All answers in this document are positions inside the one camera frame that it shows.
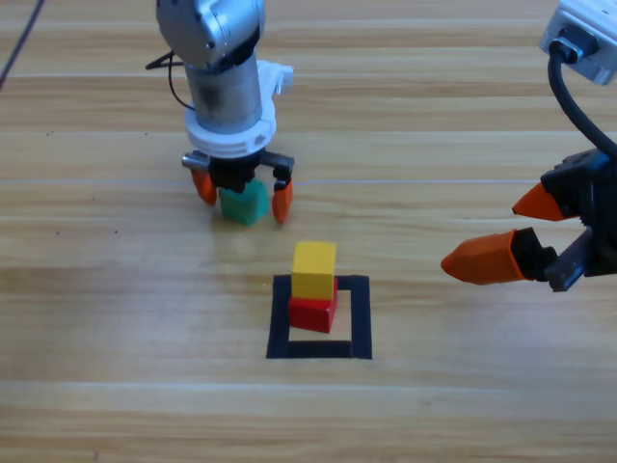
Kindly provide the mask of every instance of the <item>wooden surface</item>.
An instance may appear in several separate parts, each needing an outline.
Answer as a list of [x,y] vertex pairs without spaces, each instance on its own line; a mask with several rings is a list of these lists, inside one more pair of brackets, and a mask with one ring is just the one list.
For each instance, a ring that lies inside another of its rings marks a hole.
[[[3,57],[32,3],[0,0]],[[154,2],[47,3],[0,95],[0,461],[617,461],[617,277],[440,269],[475,235],[580,232],[510,212],[589,146],[536,46],[556,0],[268,0],[296,203],[248,231],[180,166]],[[615,127],[614,89],[568,83]],[[272,277],[320,239],[371,277],[372,362],[265,359]]]

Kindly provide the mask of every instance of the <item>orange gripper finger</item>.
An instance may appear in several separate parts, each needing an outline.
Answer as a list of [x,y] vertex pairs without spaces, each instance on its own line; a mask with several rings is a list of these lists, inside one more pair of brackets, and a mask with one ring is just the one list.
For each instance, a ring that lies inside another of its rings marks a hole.
[[272,198],[272,213],[280,224],[284,224],[289,217],[291,203],[293,203],[293,181],[290,181],[283,190],[275,191]]
[[217,194],[210,174],[208,172],[191,171],[191,176],[200,198],[210,205],[215,205]]
[[533,219],[559,222],[565,220],[555,198],[547,191],[542,183],[531,188],[514,207],[512,211],[517,215]]
[[465,283],[492,285],[525,280],[512,254],[516,230],[470,239],[442,261],[442,269]]

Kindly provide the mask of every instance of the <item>black square outline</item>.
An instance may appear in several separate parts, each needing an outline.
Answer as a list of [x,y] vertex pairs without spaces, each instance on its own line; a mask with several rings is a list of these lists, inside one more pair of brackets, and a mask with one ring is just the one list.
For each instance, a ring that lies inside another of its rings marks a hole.
[[370,282],[361,275],[336,276],[339,291],[351,291],[351,340],[289,340],[291,275],[276,275],[272,283],[272,316],[268,359],[372,360]]

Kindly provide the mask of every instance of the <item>black cable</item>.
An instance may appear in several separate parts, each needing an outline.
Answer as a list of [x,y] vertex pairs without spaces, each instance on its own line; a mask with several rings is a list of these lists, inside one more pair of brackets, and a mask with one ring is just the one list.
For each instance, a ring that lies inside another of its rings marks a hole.
[[148,63],[146,65],[146,69],[151,70],[151,69],[167,68],[168,69],[167,77],[170,82],[170,89],[172,90],[172,95],[174,96],[175,100],[178,103],[180,103],[182,106],[184,106],[185,108],[195,111],[195,108],[193,106],[188,105],[184,101],[182,101],[180,97],[177,95],[177,93],[175,92],[174,80],[172,78],[172,68],[177,67],[177,66],[184,66],[184,63],[175,62],[174,56],[175,56],[175,53],[173,51],[170,51],[169,53],[164,54],[163,56],[161,56],[160,58],[157,58],[151,63]]
[[174,54],[173,52],[171,52],[170,57],[169,57],[169,66],[167,67],[168,69],[168,80],[170,81],[170,89],[172,90],[172,95],[174,95],[175,100],[180,103],[182,106],[184,106],[186,109],[190,109],[192,111],[195,111],[195,108],[193,106],[190,106],[188,104],[186,104],[184,101],[182,101],[180,99],[180,97],[177,95],[177,93],[175,92],[175,88],[174,88],[174,80],[172,79],[172,69],[174,68],[172,66],[172,59],[174,58]]
[[148,63],[146,65],[146,70],[168,68],[169,66],[184,66],[184,63],[182,62],[165,63],[167,60],[171,60],[174,56],[175,56],[175,53],[170,51],[169,53],[164,54],[160,58],[157,58],[153,62]]
[[593,143],[596,148],[614,161],[617,161],[617,144],[608,138],[589,118],[582,112],[574,101],[561,73],[561,66],[565,63],[566,56],[561,51],[550,54],[549,58],[549,82],[550,88],[557,98],[563,112],[568,119],[582,133],[587,140]]
[[34,27],[35,22],[37,22],[37,17],[39,17],[39,13],[40,13],[40,10],[42,9],[43,3],[45,3],[45,0],[39,0],[37,2],[37,5],[32,11],[32,14],[30,15],[28,24],[26,24],[26,28],[21,33],[21,37],[17,41],[17,44],[15,45],[15,48],[13,49],[13,53],[11,54],[9,61],[7,61],[7,63],[4,66],[4,69],[2,70],[2,75],[0,76],[0,91],[2,90],[2,87],[4,87],[4,83],[7,81],[9,72],[11,71],[11,68],[13,67],[15,61],[17,60],[17,56],[19,55],[21,48],[23,47],[24,43],[28,40],[30,31],[32,31],[32,28]]

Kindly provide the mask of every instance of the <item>red cube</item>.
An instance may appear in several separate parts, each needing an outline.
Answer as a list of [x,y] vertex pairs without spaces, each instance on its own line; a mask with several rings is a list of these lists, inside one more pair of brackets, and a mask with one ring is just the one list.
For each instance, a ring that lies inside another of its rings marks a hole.
[[335,320],[338,281],[335,279],[335,291],[332,300],[323,299],[289,299],[289,325],[303,330],[330,333]]

